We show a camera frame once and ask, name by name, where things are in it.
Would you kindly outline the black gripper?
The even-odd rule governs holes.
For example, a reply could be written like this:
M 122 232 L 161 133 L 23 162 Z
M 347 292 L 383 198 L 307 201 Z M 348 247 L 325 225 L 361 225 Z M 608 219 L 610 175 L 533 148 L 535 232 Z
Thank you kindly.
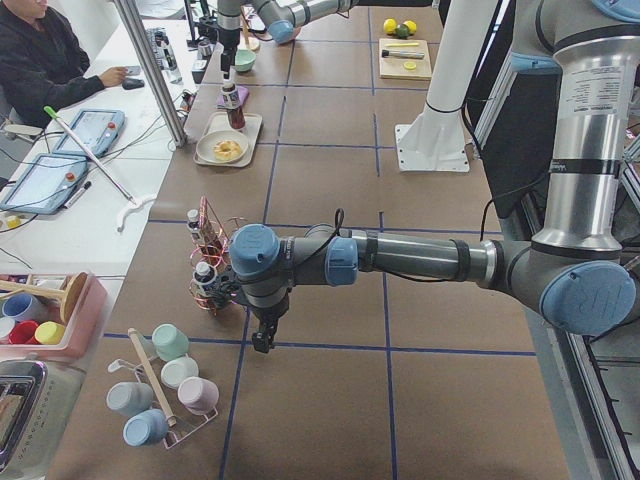
M 279 319 L 289 310 L 289 300 L 281 299 L 277 304 L 267 308 L 257 308 L 254 316 L 259 320 L 257 330 L 252 334 L 251 342 L 255 351 L 269 353 L 275 347 L 274 341 Z
M 231 67 L 235 65 L 235 56 L 237 52 L 237 31 L 236 30 L 220 30 L 219 43 L 223 47 L 220 58 L 220 68 L 224 80 L 230 79 Z

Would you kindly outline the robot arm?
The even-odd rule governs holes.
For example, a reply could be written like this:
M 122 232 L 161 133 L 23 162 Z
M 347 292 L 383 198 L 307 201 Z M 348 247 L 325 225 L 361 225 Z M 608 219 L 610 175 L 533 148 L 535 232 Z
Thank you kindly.
M 611 232 L 624 133 L 639 63 L 635 1 L 538 1 L 516 10 L 515 49 L 562 73 L 545 220 L 530 241 L 432 240 L 318 225 L 281 238 L 235 232 L 231 266 L 258 318 L 255 350 L 273 348 L 297 285 L 350 285 L 359 272 L 470 281 L 505 293 L 564 331 L 598 336 L 623 323 L 636 284 Z
M 294 31 L 312 21 L 331 14 L 346 13 L 357 1 L 319 0 L 290 1 L 281 5 L 278 1 L 221 0 L 217 2 L 219 43 L 223 46 L 221 72 L 224 80 L 230 79 L 231 68 L 240 43 L 242 6 L 250 4 L 262 20 L 267 32 L 277 43 L 293 39 Z

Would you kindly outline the person's hand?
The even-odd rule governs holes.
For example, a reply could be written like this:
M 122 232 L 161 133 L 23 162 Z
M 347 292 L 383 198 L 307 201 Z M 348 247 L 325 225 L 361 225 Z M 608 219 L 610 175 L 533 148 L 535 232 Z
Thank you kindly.
M 111 67 L 99 75 L 105 88 L 121 85 L 127 78 L 128 69 L 123 66 Z

